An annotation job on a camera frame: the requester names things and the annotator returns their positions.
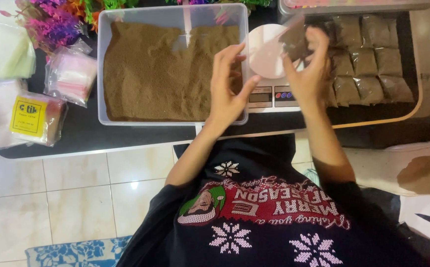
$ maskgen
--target black t-shirt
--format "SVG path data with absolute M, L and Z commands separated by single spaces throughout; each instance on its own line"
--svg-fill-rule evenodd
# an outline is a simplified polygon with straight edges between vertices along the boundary
M 217 142 L 189 185 L 151 200 L 117 266 L 428 265 L 355 183 L 321 190 L 294 152 L 294 135 Z

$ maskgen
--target person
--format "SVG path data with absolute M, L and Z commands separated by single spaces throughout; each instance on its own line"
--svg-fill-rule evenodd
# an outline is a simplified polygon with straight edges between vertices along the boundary
M 307 68 L 282 57 L 322 189 L 292 167 L 293 134 L 217 142 L 260 80 L 231 92 L 230 76 L 239 76 L 231 64 L 246 56 L 244 44 L 229 46 L 214 58 L 205 126 L 150 201 L 118 267 L 428 265 L 362 197 L 322 97 L 328 37 L 308 27 L 306 39 L 314 51 Z

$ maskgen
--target brown powder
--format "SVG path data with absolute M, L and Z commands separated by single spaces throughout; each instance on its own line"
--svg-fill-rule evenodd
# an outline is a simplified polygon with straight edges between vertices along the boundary
M 239 43 L 237 26 L 196 27 L 186 49 L 179 28 L 113 22 L 103 84 L 112 121 L 204 121 L 213 57 Z M 235 69 L 240 71 L 241 64 Z M 242 78 L 232 79 L 238 93 Z

